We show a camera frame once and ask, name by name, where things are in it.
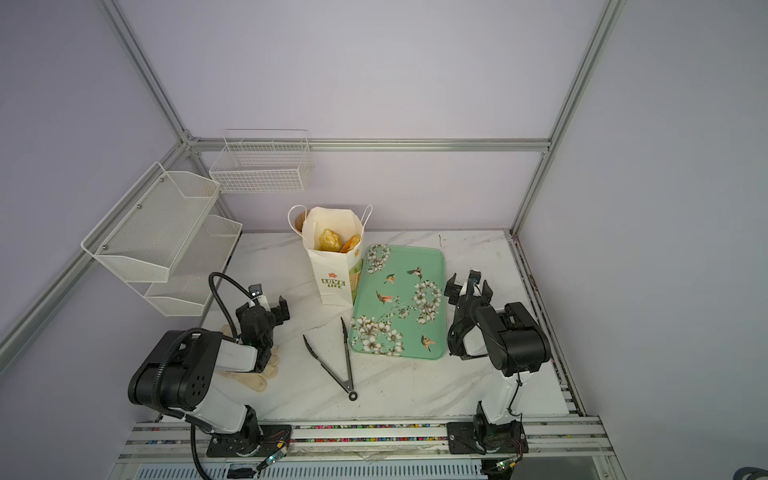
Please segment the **white paper bag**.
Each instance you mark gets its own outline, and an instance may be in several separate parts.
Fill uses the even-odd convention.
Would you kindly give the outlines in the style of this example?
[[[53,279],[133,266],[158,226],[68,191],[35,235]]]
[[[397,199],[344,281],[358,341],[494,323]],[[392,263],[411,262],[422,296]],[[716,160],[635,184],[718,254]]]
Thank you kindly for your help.
[[[294,229],[294,220],[298,214],[306,211],[303,230]],[[357,297],[358,285],[362,276],[362,242],[365,226],[373,213],[373,206],[368,205],[361,216],[350,209],[292,206],[287,214],[289,227],[300,238],[308,255],[317,284],[321,303],[325,305],[353,306]],[[325,229],[331,229],[342,238],[344,244],[354,235],[362,237],[361,242],[350,252],[326,252],[316,249],[317,240]]]

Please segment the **orange fake donut bread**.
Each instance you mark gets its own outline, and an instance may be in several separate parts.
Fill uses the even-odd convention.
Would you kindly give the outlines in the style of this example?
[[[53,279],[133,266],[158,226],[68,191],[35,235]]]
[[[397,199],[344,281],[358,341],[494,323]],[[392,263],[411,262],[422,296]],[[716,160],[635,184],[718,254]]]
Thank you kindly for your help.
[[[354,235],[352,236],[341,248],[341,253],[348,253],[352,251],[360,242],[362,237],[360,235]]]

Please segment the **black metal tongs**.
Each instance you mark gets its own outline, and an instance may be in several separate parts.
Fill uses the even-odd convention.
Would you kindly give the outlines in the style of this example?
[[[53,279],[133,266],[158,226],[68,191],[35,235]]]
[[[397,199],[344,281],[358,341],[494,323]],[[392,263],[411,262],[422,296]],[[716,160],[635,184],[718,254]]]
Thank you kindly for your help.
[[[320,336],[320,349],[309,334],[303,334],[304,347],[310,357],[338,386],[350,402],[357,402],[359,394],[355,385],[354,370],[349,349],[349,330],[347,322],[341,318],[337,321],[338,328],[334,334],[326,333]]]

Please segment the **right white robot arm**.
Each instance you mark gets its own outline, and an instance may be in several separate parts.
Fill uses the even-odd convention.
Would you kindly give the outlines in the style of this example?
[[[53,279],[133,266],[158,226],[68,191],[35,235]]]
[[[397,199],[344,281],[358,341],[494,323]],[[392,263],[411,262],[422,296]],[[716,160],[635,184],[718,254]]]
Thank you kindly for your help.
[[[549,340],[522,303],[495,309],[493,291],[479,271],[470,271],[462,285],[450,277],[444,295],[454,307],[449,354],[463,361],[488,359],[501,375],[478,402],[471,421],[447,424],[449,452],[520,458],[528,452],[520,402],[527,383],[552,358]]]

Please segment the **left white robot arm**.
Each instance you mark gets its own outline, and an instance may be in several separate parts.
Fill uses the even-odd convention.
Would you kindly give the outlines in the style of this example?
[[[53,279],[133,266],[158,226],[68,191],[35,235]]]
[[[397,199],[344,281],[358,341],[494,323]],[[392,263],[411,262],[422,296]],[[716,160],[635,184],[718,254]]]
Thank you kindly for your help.
[[[225,455],[283,453],[292,428],[261,426],[255,408],[216,387],[214,375],[265,390],[277,374],[274,330],[290,319],[288,302],[279,297],[272,306],[259,284],[245,288],[221,272],[209,274],[208,286],[229,330],[166,332],[130,380],[129,401],[209,434],[210,447]]]

